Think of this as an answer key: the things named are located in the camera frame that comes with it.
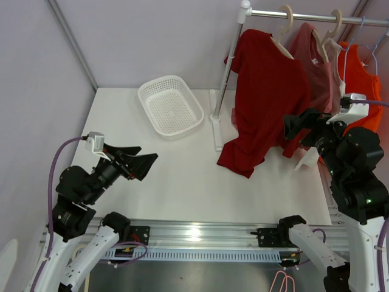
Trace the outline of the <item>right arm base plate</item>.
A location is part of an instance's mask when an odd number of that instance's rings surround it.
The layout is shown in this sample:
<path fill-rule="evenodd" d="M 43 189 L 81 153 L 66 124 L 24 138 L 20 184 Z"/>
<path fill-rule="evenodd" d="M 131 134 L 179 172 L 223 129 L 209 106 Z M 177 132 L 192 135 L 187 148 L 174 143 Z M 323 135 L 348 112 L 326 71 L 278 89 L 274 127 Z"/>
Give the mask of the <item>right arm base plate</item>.
<path fill-rule="evenodd" d="M 295 245 L 289 240 L 285 231 L 279 228 L 258 228 L 250 232 L 257 239 L 260 248 L 291 248 Z"/>

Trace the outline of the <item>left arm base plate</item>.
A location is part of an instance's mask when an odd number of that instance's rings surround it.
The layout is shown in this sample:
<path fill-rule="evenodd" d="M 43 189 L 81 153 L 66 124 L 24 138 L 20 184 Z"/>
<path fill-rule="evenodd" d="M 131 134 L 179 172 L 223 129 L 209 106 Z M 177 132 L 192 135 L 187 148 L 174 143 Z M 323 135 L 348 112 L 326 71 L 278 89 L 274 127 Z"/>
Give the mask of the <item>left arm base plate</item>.
<path fill-rule="evenodd" d="M 151 228 L 149 226 L 131 226 L 128 238 L 131 241 L 141 242 L 144 245 L 148 245 L 150 230 Z"/>

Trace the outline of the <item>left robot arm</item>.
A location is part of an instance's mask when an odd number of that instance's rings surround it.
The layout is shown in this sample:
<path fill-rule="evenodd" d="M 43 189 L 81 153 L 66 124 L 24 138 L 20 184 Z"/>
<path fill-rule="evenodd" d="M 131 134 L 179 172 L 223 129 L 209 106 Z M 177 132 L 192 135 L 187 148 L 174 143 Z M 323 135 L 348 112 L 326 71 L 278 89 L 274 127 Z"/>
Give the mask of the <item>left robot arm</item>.
<path fill-rule="evenodd" d="M 120 177 L 142 181 L 158 155 L 142 155 L 141 147 L 113 147 L 92 138 L 88 143 L 87 149 L 99 157 L 92 172 L 69 167 L 58 185 L 49 187 L 58 198 L 50 205 L 46 242 L 26 291 L 78 291 L 107 251 L 116 244 L 130 244 L 130 219 L 111 212 L 79 256 L 71 257 L 95 216 L 91 206 Z"/>

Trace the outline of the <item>dark red t shirt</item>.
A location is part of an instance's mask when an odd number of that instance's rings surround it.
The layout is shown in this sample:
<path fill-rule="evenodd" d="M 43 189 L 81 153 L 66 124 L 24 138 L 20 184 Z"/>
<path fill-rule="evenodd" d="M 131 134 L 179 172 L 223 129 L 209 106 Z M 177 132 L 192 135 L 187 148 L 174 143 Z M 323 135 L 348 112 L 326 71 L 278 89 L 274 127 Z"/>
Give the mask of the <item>dark red t shirt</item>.
<path fill-rule="evenodd" d="M 284 138 L 285 115 L 299 115 L 310 105 L 310 87 L 301 61 L 285 56 L 272 35 L 249 29 L 238 40 L 231 70 L 237 73 L 235 122 L 238 137 L 225 143 L 221 167 L 250 178 L 272 147 L 291 158 L 296 138 Z"/>

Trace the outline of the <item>light blue wire hanger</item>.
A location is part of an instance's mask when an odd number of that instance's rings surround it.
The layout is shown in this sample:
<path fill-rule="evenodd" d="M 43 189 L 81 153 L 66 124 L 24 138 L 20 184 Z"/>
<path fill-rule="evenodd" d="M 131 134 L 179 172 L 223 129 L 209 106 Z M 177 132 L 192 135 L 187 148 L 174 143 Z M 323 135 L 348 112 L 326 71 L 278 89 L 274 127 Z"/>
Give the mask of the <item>light blue wire hanger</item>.
<path fill-rule="evenodd" d="M 344 57 L 344 67 L 343 67 L 343 80 L 346 78 L 346 66 L 347 66 L 347 60 L 348 60 L 348 55 L 350 54 L 351 47 L 354 45 L 355 39 L 358 37 L 360 31 L 362 30 L 362 27 L 365 24 L 365 16 L 362 17 L 360 26 L 357 30 L 357 32 L 353 35 L 351 41 L 349 42 L 348 46 L 345 51 L 345 57 Z M 356 44 L 356 49 L 357 49 L 357 57 L 359 57 L 359 63 L 362 65 L 363 68 L 367 67 L 370 63 L 370 61 L 362 61 L 361 57 L 359 56 L 359 49 L 362 49 L 363 52 L 370 50 L 369 45 L 367 44 Z M 373 52 L 371 53 L 371 56 L 374 60 L 374 66 L 375 66 L 375 75 L 378 75 L 378 65 L 377 65 L 377 58 L 375 56 L 375 50 L 373 49 Z"/>

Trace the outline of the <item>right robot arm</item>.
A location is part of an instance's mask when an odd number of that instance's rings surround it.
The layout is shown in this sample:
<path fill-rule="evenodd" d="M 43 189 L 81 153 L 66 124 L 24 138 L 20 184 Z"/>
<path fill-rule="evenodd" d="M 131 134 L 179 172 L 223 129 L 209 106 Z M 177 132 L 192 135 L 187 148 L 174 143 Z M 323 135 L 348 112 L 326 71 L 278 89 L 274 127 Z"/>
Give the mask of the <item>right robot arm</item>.
<path fill-rule="evenodd" d="M 313 108 L 299 116 L 284 116 L 284 137 L 315 148 L 331 175 L 330 190 L 343 215 L 349 260 L 318 239 L 299 215 L 279 221 L 277 240 L 294 244 L 323 276 L 326 291 L 388 291 L 385 253 L 388 231 L 388 189 L 373 173 L 384 157 L 379 136 L 364 127 L 347 128 Z"/>

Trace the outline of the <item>beige wooden hanger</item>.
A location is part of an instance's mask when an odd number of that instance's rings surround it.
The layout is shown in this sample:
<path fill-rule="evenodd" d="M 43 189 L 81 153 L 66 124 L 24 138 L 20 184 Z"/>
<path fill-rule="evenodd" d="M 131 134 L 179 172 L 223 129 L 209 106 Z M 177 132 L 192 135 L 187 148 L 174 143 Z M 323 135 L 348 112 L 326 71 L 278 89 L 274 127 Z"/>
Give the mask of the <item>beige wooden hanger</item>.
<path fill-rule="evenodd" d="M 315 39 L 317 51 L 324 63 L 329 62 L 328 55 L 325 51 L 325 44 L 330 38 L 333 38 L 338 34 L 343 21 L 343 13 L 340 9 L 334 9 L 331 14 L 336 18 L 336 26 L 333 30 L 328 30 L 323 38 L 320 38 L 316 29 L 312 30 L 312 36 Z"/>
<path fill-rule="evenodd" d="M 275 47 L 287 58 L 294 59 L 294 57 L 291 55 L 291 53 L 282 45 L 281 41 L 285 34 L 287 34 L 293 26 L 294 17 L 293 17 L 293 11 L 289 5 L 282 5 L 279 10 L 281 12 L 285 12 L 287 16 L 287 24 L 286 26 L 280 27 L 280 33 L 279 36 L 276 38 L 271 37 L 273 44 Z"/>

